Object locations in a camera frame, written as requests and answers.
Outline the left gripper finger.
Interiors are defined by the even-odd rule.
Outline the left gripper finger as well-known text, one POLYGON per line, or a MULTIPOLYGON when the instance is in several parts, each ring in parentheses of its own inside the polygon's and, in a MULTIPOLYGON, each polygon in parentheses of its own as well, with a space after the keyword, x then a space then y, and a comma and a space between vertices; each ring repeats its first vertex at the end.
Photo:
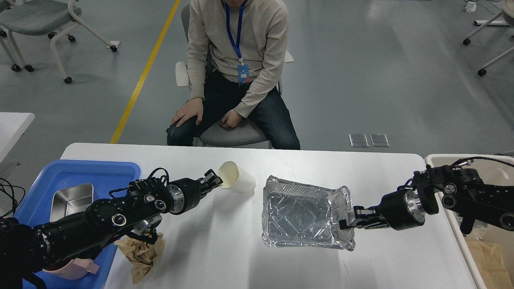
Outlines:
POLYGON ((198 179, 200 198, 207 196, 213 189, 220 187, 222 183, 222 178, 213 169, 209 169, 203 178, 198 179))

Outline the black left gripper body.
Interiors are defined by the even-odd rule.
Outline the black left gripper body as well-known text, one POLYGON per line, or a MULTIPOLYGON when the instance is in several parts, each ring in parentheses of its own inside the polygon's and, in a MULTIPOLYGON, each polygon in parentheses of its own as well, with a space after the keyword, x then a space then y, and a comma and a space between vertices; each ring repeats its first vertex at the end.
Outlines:
POLYGON ((167 190, 171 193, 173 205, 169 212, 174 215, 183 214, 195 208, 201 199, 200 179, 179 179, 169 183, 167 190))

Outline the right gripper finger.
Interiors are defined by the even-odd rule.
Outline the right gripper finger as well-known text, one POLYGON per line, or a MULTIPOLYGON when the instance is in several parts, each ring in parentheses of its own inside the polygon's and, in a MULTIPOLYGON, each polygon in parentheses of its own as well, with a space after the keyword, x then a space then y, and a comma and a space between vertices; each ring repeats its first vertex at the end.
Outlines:
POLYGON ((363 228, 378 229, 384 228, 384 218, 376 212, 375 208, 364 208, 362 206, 354 206, 347 214, 347 217, 339 221, 339 228, 363 228))

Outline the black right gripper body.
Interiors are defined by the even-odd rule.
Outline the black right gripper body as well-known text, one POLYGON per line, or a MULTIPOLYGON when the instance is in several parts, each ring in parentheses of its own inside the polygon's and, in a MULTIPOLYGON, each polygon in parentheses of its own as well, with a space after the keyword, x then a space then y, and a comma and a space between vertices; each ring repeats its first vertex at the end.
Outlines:
POLYGON ((402 189, 382 196, 377 212, 384 217, 389 227, 395 230, 415 228, 425 223, 425 212, 420 199, 411 189, 402 189))

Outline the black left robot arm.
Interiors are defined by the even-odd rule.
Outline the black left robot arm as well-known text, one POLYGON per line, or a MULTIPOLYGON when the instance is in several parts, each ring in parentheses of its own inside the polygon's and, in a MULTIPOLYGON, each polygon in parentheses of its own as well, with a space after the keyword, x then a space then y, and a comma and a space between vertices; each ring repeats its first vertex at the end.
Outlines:
POLYGON ((169 181, 168 175, 150 175, 130 182, 125 196, 98 199, 84 212, 55 222, 30 227, 14 217, 1 218, 1 287, 21 289, 26 280, 45 289, 37 272, 74 258, 94 259, 125 235, 154 244, 160 224, 156 217, 195 208, 222 183, 211 169, 197 180, 169 181))

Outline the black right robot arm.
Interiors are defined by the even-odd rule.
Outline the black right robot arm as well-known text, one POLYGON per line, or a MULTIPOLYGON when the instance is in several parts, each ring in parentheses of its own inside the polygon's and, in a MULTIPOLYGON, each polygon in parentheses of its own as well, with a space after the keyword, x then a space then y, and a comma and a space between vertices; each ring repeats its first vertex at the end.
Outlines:
POLYGON ((439 212, 436 194, 441 192, 442 206, 463 218, 463 234, 470 234, 476 220, 512 232, 513 187, 484 183, 478 171, 470 168, 475 159, 471 156, 439 167, 426 165, 425 170, 413 172, 413 177, 395 192, 382 196, 380 204, 369 208, 354 206, 339 221, 339 228, 404 230, 422 226, 426 214, 439 212))

